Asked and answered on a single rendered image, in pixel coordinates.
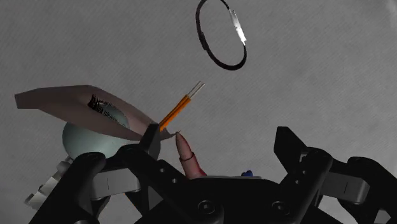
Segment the pale eyeball with pink eyelid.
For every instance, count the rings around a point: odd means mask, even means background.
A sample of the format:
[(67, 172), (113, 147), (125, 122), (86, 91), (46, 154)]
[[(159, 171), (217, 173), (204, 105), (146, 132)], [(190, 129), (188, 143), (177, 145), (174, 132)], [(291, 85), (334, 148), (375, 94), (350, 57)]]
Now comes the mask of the pale eyeball with pink eyelid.
[(39, 109), (66, 122), (62, 144), (75, 159), (88, 152), (106, 158), (141, 140), (154, 121), (121, 98), (91, 85), (46, 87), (15, 94), (18, 109)]

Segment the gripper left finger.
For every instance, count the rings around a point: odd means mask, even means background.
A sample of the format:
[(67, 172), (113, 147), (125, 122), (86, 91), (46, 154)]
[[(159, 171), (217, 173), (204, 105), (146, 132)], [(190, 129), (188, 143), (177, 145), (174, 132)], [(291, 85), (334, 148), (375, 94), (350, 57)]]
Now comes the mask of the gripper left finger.
[[(157, 124), (151, 124), (137, 144), (122, 146), (115, 159), (163, 199), (134, 224), (223, 224), (224, 209), (211, 196), (148, 150), (160, 147)], [(99, 152), (78, 156), (38, 209), (29, 224), (100, 224), (89, 198), (92, 181), (106, 165)]]

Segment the orange sticks with silver tips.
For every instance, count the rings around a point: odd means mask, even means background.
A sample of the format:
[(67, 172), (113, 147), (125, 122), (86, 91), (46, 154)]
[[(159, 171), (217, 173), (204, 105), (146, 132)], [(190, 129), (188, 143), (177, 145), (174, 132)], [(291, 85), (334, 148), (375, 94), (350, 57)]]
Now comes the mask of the orange sticks with silver tips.
[(180, 111), (193, 99), (193, 97), (205, 86), (204, 82), (199, 81), (169, 112), (159, 123), (160, 132), (180, 113)]

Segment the white segmented object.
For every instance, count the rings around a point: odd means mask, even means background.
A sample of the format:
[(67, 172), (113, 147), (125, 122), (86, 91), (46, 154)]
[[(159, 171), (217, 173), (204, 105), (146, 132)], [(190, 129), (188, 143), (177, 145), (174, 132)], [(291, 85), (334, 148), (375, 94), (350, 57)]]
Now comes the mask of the white segmented object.
[(67, 157), (65, 160), (59, 162), (57, 165), (57, 172), (54, 175), (50, 176), (46, 183), (38, 188), (36, 193), (30, 194), (24, 200), (24, 204), (37, 211), (43, 205), (45, 200), (51, 194), (53, 189), (62, 179), (63, 175), (66, 173), (66, 171), (73, 162), (74, 160), (71, 157)]

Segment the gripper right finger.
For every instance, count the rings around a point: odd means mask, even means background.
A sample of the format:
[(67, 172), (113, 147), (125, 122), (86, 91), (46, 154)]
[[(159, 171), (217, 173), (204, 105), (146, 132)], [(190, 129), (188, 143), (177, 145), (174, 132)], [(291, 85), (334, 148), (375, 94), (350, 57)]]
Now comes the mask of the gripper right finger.
[(397, 178), (375, 160), (341, 162), (289, 127), (277, 128), (274, 153), (287, 171), (273, 203), (281, 224), (343, 224), (320, 210), (323, 196), (336, 198), (358, 224), (397, 224)]

